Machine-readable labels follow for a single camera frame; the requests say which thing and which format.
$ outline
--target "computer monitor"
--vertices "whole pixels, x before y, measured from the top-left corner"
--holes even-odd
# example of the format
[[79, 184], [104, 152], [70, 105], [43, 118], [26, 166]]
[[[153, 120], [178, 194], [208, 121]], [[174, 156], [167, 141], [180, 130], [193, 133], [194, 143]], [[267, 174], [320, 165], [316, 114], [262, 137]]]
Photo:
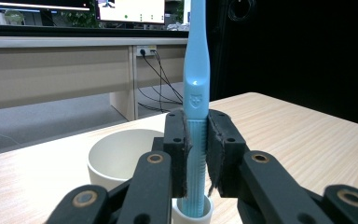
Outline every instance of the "computer monitor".
[[38, 9], [44, 26], [53, 26], [51, 11], [90, 11], [90, 0], [0, 0], [0, 8]]
[[164, 24], [165, 0], [95, 0], [97, 21]]

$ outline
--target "blue toothbrush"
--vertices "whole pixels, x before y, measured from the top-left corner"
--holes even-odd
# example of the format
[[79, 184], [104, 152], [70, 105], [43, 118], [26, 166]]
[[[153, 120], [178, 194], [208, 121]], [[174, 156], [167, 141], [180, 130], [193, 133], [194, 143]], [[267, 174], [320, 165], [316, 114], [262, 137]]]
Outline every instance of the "blue toothbrush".
[[211, 73], [205, 5], [205, 0], [191, 1], [191, 22], [184, 68], [184, 110], [193, 145], [187, 159], [187, 197], [182, 199], [182, 212], [188, 217], [202, 217], [204, 205], [205, 148]]

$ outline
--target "small white cup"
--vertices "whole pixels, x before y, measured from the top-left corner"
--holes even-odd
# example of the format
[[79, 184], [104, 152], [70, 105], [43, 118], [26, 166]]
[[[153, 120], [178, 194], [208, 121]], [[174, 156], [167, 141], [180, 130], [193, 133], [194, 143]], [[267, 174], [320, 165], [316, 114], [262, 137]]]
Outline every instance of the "small white cup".
[[182, 213], [182, 200], [172, 199], [172, 224], [209, 224], [211, 223], [213, 202], [204, 196], [204, 210], [202, 217], [188, 217]]
[[163, 135], [154, 130], [133, 129], [101, 139], [89, 151], [90, 183], [109, 191], [132, 178], [139, 158], [152, 149], [154, 137]]

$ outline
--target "electrical socket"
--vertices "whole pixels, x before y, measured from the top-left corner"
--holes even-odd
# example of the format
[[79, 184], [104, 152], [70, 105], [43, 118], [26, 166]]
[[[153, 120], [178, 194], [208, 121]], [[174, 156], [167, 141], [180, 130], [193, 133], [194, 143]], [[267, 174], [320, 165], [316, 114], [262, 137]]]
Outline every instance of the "electrical socket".
[[141, 49], [145, 51], [145, 56], [155, 55], [151, 50], [157, 50], [156, 45], [138, 45], [136, 46], [136, 56], [142, 57]]

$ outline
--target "light wood tabletop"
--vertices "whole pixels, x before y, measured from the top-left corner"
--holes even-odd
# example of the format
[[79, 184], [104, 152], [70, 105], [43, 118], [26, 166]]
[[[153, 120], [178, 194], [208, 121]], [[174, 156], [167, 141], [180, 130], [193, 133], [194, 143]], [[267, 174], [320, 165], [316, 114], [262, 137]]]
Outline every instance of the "light wood tabletop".
[[[210, 108], [230, 115], [249, 148], [272, 154], [302, 187], [358, 188], [358, 124], [258, 93]], [[90, 183], [87, 156], [97, 141], [127, 129], [163, 132], [164, 123], [158, 115], [0, 154], [0, 223], [45, 222], [66, 193]], [[217, 191], [212, 199], [212, 223], [241, 223], [237, 200]]]

